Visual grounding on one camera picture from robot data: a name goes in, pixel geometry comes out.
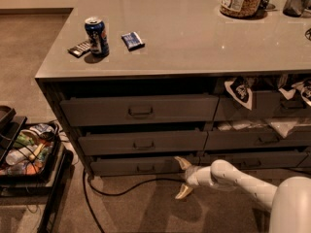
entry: can top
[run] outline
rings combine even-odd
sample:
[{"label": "can top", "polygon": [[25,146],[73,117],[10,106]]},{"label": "can top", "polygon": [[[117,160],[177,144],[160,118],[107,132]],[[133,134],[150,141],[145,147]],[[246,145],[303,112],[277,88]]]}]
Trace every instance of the can top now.
[{"label": "can top", "polygon": [[86,24],[88,25],[96,25],[100,23],[102,20],[99,19],[98,17],[89,17],[86,19]]}]

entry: cabinet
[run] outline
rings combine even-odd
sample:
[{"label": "cabinet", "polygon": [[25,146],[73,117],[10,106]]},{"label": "cabinet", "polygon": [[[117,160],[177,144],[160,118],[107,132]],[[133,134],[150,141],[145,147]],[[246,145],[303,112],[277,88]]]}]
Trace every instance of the cabinet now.
[{"label": "cabinet", "polygon": [[[258,87],[250,111],[224,86],[237,76],[309,77],[308,21],[281,14],[238,20],[220,15],[219,5],[79,1],[35,78],[91,176],[180,172],[175,155],[204,165],[224,158],[240,168],[308,166],[310,128],[286,139],[270,128],[217,128],[223,121],[311,116],[298,94],[286,101],[278,90]],[[66,52],[86,37],[90,15],[104,15],[111,49],[104,59]],[[128,52],[121,40],[127,31],[138,31],[146,46]]]}]

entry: remote control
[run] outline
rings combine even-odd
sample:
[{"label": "remote control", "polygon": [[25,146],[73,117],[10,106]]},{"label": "remote control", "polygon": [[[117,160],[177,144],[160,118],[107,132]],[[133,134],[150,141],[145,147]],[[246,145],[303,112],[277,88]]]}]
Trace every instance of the remote control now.
[{"label": "remote control", "polygon": [[84,41],[80,44],[77,44],[75,47],[68,50],[69,53],[74,55],[77,58],[80,58],[82,55],[90,51],[89,41]]}]

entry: drawer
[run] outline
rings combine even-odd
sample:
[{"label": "drawer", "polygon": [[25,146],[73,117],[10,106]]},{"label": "drawer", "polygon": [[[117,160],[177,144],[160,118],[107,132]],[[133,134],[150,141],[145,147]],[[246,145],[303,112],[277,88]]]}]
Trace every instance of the drawer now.
[{"label": "drawer", "polygon": [[201,157],[201,164],[210,166],[217,159],[225,159],[238,169],[293,168],[307,158],[297,150],[247,152],[226,155],[210,154]]},{"label": "drawer", "polygon": [[95,176],[123,176],[179,173],[180,167],[174,157],[101,159],[90,163]]},{"label": "drawer", "polygon": [[78,139],[85,155],[204,150],[207,132],[199,130],[89,134]]},{"label": "drawer", "polygon": [[270,117],[311,117],[311,107],[298,96],[293,100],[284,100],[280,92],[254,92],[253,109],[250,111],[233,98],[220,98],[215,121],[257,119]]},{"label": "drawer", "polygon": [[72,98],[60,106],[71,126],[211,121],[218,99],[207,94]]},{"label": "drawer", "polygon": [[238,150],[256,148],[311,146],[311,131],[295,131],[283,139],[274,131],[214,131],[208,132],[206,150]]}]

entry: countertop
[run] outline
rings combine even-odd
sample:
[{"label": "countertop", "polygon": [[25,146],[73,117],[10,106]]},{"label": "countertop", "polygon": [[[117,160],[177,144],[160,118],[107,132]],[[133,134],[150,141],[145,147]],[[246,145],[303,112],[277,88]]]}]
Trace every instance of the countertop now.
[{"label": "countertop", "polygon": [[[221,0],[80,0],[37,79],[311,73],[311,18],[287,17],[286,0],[264,17],[234,19]],[[67,50],[87,39],[85,19],[106,24],[110,54],[75,58]],[[146,46],[129,52],[121,35],[136,31]]]}]

